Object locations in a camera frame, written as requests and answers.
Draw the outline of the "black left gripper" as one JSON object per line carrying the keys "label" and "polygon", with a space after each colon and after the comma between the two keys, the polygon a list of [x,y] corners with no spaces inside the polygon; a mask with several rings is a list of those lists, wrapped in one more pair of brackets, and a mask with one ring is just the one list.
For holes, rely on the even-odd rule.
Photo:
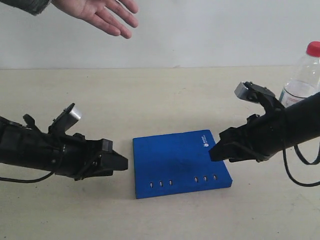
{"label": "black left gripper", "polygon": [[129,160],[113,151],[109,139],[86,139],[75,133],[64,136],[64,152],[59,174],[76,181],[92,177],[112,176],[114,171],[125,171]]}

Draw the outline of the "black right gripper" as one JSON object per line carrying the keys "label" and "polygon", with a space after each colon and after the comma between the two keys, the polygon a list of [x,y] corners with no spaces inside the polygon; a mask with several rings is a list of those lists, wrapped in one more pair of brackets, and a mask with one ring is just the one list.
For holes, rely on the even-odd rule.
{"label": "black right gripper", "polygon": [[249,128],[261,116],[254,113],[246,119],[246,124],[239,127],[229,127],[222,131],[220,141],[209,150],[212,162],[229,160],[231,163],[255,160],[264,162],[269,160],[272,155],[262,153],[256,146],[255,140],[249,135]]}

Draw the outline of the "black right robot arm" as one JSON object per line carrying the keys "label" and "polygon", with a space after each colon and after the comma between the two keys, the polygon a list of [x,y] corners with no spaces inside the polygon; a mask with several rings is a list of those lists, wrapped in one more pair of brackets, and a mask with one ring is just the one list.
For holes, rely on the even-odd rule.
{"label": "black right robot arm", "polygon": [[213,162],[264,162],[319,135],[320,95],[316,93],[287,108],[253,114],[246,124],[224,130],[219,134],[219,142],[209,150],[209,156]]}

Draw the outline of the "grey jacket sleeve forearm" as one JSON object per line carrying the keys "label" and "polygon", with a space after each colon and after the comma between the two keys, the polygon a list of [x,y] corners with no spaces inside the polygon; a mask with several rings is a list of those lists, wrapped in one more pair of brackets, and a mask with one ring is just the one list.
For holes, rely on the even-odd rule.
{"label": "grey jacket sleeve forearm", "polygon": [[1,3],[20,9],[33,16],[41,14],[50,4],[51,0],[0,0]]}

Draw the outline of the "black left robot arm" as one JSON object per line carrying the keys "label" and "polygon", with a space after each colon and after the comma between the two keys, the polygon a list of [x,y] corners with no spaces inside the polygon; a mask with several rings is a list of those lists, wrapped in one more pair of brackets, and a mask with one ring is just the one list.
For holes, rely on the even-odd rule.
{"label": "black left robot arm", "polygon": [[67,135],[56,130],[41,132],[34,119],[24,116],[27,125],[0,119],[0,162],[42,171],[49,175],[72,178],[75,181],[112,176],[125,171],[129,160],[114,151],[108,139],[90,140],[75,133]]}

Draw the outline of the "person's open bare hand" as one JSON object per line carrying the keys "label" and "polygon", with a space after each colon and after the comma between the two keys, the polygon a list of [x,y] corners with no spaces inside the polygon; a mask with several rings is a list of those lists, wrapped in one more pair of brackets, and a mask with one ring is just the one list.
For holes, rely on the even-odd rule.
{"label": "person's open bare hand", "polygon": [[52,4],[67,15],[114,36],[130,39],[137,28],[139,6],[134,0],[53,0]]}

